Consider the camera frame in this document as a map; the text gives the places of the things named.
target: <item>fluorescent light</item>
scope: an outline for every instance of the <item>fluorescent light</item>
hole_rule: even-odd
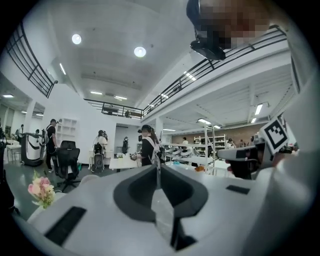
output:
[[[211,125],[211,122],[204,120],[203,118],[200,118],[198,122],[205,123],[206,125]]]
[[[126,100],[127,98],[125,98],[125,97],[120,97],[120,96],[114,96],[115,98],[119,98],[119,99],[121,99],[121,100]]]
[[[61,68],[62,72],[66,75],[66,71],[65,71],[65,69],[64,69],[64,67],[62,66],[61,63],[60,63],[60,68]]]
[[[92,93],[92,94],[102,95],[102,92],[97,92],[97,91],[90,91],[90,93]]]
[[[72,42],[75,44],[75,45],[78,45],[81,43],[81,36],[78,35],[78,34],[74,34],[72,36]]]
[[[4,94],[2,95],[5,98],[13,98],[14,96],[10,93],[10,94]]]
[[[259,115],[261,109],[262,109],[262,104],[260,104],[260,105],[258,105],[258,106],[256,107],[255,115]]]
[[[197,80],[193,75],[187,73],[187,71],[184,71],[183,73],[184,73],[188,78],[192,79],[192,81],[196,81],[196,80]]]
[[[146,55],[147,51],[145,48],[143,48],[142,46],[138,46],[137,48],[134,49],[134,55],[139,57],[139,58],[142,58]]]

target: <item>woman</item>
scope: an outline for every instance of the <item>woman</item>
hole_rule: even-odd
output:
[[[230,138],[228,140],[228,143],[226,144],[226,149],[229,150],[229,149],[235,149],[236,148],[236,145],[234,144],[234,141],[232,138]]]
[[[98,136],[94,140],[94,145],[99,143],[102,146],[102,154],[105,153],[105,146],[108,145],[106,138],[104,137],[105,132],[103,130],[99,130]]]
[[[145,124],[141,128],[142,134],[142,147],[141,153],[132,157],[132,160],[141,159],[141,165],[147,166],[151,165],[151,159],[154,153],[154,146],[152,145],[151,141],[154,145],[159,144],[157,136],[155,134],[155,130],[151,128],[151,126]]]

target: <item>column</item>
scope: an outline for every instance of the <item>column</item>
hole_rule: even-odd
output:
[[[23,132],[24,133],[35,132],[35,131],[31,131],[30,130],[31,119],[32,119],[32,114],[33,114],[34,109],[35,109],[35,105],[36,105],[36,101],[33,99],[32,101],[29,102],[29,106],[26,109],[26,114],[25,114],[24,124],[23,124]]]
[[[1,125],[2,125],[2,129],[3,129],[3,132],[5,132],[5,130],[6,130],[7,119],[8,119],[8,113],[9,113],[9,108],[7,107],[7,108],[6,108],[6,111],[5,111],[5,114],[4,114],[4,120],[3,120],[3,123],[1,124]]]
[[[156,137],[158,138],[159,141],[161,140],[163,129],[164,129],[164,122],[162,118],[157,117],[155,119],[155,132],[156,132]]]

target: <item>ceiling light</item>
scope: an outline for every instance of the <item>ceiling light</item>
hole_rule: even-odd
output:
[[[162,97],[164,97],[164,98],[169,98],[167,95],[165,95],[165,94],[162,94],[162,93],[160,93],[160,95],[162,96]]]
[[[64,67],[62,66],[61,63],[60,63],[60,68],[61,68],[62,72],[66,75],[66,71],[65,71],[65,69],[64,69]]]
[[[13,98],[14,96],[10,93],[10,94],[4,94],[2,95],[5,98]]]
[[[90,91],[90,93],[92,93],[92,94],[102,95],[102,92],[97,92],[97,91]]]
[[[147,53],[146,49],[141,46],[134,49],[134,55],[139,58],[144,57],[146,55],[146,53]]]
[[[259,115],[261,109],[262,109],[262,104],[260,104],[260,105],[258,105],[258,106],[256,107],[255,115]]]
[[[206,125],[211,125],[211,122],[204,120],[203,118],[200,118],[198,122],[205,123]]]
[[[72,36],[72,42],[75,44],[75,45],[78,45],[81,43],[81,36],[78,35],[78,34],[74,34]]]
[[[115,98],[121,99],[121,100],[126,100],[127,98],[125,97],[120,97],[120,96],[114,96]]]

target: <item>white ceiling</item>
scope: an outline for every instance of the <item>white ceiling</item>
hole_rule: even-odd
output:
[[[223,127],[250,124],[253,118],[257,118],[256,123],[266,121],[283,104],[284,97],[294,93],[291,66],[285,65],[223,87],[176,108],[163,116],[163,128],[176,131],[199,129],[202,127],[197,123],[200,118]],[[259,104],[262,104],[262,109],[259,115],[255,115]]]
[[[133,106],[190,50],[187,0],[55,0],[48,17],[71,82],[85,98]],[[75,45],[73,34],[82,42]],[[142,46],[146,56],[134,49]],[[119,102],[112,96],[128,98]]]

